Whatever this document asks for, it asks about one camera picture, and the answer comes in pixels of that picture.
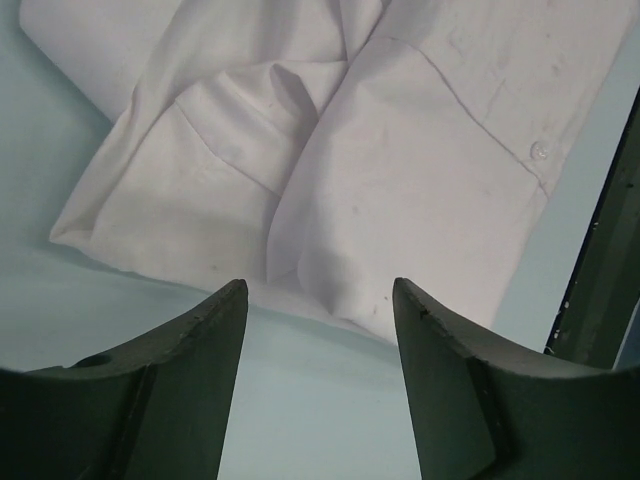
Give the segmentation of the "white long sleeve shirt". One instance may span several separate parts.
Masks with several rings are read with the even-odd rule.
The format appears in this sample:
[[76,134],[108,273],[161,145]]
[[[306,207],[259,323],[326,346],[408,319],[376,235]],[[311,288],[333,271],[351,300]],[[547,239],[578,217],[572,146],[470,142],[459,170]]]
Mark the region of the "white long sleeve shirt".
[[490,326],[635,1],[24,1],[113,121],[50,239],[396,338],[411,278]]

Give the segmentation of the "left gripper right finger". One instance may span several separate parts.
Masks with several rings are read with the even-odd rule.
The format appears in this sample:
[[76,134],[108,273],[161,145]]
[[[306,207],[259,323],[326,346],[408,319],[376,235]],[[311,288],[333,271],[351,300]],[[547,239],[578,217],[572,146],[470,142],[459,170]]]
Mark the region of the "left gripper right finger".
[[603,370],[516,344],[412,281],[393,310],[425,479],[635,479],[639,370]]

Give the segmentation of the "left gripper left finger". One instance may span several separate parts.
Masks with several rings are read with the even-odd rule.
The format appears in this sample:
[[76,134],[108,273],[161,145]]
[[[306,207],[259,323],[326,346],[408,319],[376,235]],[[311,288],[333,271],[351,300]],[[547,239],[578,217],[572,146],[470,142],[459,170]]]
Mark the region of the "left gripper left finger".
[[214,479],[246,330],[234,280],[70,367],[1,373],[5,479]]

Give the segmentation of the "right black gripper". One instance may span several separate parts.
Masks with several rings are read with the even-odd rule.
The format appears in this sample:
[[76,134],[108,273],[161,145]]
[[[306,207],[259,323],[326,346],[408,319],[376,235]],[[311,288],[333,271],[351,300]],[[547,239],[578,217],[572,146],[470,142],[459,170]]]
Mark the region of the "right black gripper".
[[594,368],[619,358],[639,301],[639,100],[623,128],[545,353]]

